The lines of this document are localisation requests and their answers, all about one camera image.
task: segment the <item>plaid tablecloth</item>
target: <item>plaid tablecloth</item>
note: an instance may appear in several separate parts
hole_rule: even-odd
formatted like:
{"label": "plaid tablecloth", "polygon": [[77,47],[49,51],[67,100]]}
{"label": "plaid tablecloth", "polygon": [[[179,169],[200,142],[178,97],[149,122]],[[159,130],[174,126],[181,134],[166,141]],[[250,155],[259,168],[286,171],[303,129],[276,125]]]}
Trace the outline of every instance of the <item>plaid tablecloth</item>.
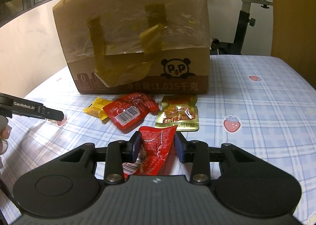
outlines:
{"label": "plaid tablecloth", "polygon": [[[183,133],[188,140],[219,147],[230,142],[292,174],[301,184],[302,197],[294,216],[304,224],[316,223],[316,91],[282,60],[264,56],[211,56],[210,90],[198,96],[200,129]],[[49,121],[14,116],[9,149],[2,156],[1,178],[12,190],[25,172],[86,142],[104,147],[115,140],[128,140],[112,122],[82,112],[97,95],[78,93],[68,68],[57,72],[26,96],[45,106],[62,110],[67,121],[57,126]],[[103,95],[115,99],[118,95]],[[160,102],[162,95],[156,95]],[[239,120],[237,131],[232,122]],[[148,115],[143,125],[154,126]],[[96,176],[103,176],[99,163]],[[163,174],[188,174],[171,153]],[[220,175],[211,163],[212,178]],[[9,223],[20,214],[1,193],[1,210]]]}

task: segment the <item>panda logo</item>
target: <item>panda logo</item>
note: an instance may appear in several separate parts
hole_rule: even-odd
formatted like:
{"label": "panda logo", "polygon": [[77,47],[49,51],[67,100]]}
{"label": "panda logo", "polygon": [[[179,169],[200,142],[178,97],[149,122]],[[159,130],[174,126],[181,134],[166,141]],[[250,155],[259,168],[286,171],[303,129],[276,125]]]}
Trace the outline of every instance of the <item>panda logo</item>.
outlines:
{"label": "panda logo", "polygon": [[184,58],[181,59],[163,59],[161,65],[163,65],[164,73],[161,76],[165,76],[168,79],[170,78],[182,78],[186,79],[189,76],[195,76],[194,73],[189,72],[189,64],[191,63],[190,59]]}

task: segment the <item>yellow candy wrapper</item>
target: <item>yellow candy wrapper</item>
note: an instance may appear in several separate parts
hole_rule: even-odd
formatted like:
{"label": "yellow candy wrapper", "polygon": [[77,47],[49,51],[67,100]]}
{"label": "yellow candy wrapper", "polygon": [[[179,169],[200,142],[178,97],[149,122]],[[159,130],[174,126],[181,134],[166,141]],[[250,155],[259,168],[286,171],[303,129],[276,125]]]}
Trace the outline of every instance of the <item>yellow candy wrapper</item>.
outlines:
{"label": "yellow candy wrapper", "polygon": [[158,113],[155,128],[177,125],[177,131],[197,131],[198,108],[196,95],[167,95],[162,99],[162,110]]}
{"label": "yellow candy wrapper", "polygon": [[105,111],[103,111],[102,108],[112,102],[113,101],[111,100],[102,99],[101,97],[98,96],[89,107],[86,107],[85,109],[83,109],[83,112],[91,116],[100,118],[103,121],[108,116],[105,113]]}

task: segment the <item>white wall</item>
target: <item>white wall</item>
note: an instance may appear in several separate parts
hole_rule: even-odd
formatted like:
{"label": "white wall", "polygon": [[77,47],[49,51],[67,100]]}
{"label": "white wall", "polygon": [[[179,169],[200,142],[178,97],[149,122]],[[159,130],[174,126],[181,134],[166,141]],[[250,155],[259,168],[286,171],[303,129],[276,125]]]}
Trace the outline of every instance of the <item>white wall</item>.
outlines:
{"label": "white wall", "polygon": [[24,97],[67,65],[52,11],[58,1],[42,4],[0,28],[0,92]]}
{"label": "white wall", "polygon": [[[241,9],[241,0],[208,0],[211,36],[223,42],[233,42]],[[271,55],[273,7],[263,9],[252,4],[250,17],[256,19],[248,26],[242,49],[243,55]]]}

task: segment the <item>person's hand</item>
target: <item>person's hand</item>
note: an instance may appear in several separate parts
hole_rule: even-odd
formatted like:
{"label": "person's hand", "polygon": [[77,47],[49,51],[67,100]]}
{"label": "person's hand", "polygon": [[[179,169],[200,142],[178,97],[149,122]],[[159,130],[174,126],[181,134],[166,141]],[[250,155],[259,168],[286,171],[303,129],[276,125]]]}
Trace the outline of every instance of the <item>person's hand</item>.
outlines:
{"label": "person's hand", "polygon": [[10,131],[7,128],[3,129],[1,132],[1,138],[8,139],[10,136]]}

